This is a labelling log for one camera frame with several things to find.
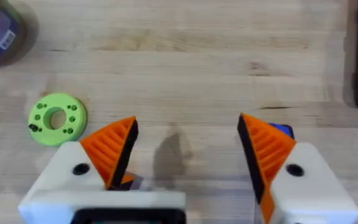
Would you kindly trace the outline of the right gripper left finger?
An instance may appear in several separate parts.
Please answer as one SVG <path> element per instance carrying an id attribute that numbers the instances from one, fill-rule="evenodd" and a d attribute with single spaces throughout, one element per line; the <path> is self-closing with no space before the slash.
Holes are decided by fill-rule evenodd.
<path id="1" fill-rule="evenodd" d="M 19 213 L 71 213 L 113 203 L 135 179 L 126 169 L 138 134 L 136 117 L 130 116 L 62 144 L 18 205 Z"/>

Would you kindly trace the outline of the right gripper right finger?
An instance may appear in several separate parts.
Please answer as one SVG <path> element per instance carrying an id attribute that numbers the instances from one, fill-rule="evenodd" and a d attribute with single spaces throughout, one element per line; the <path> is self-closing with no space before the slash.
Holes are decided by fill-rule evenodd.
<path id="1" fill-rule="evenodd" d="M 355 223 L 358 206 L 312 144 L 291 126 L 240 114 L 237 131 L 262 223 Z"/>

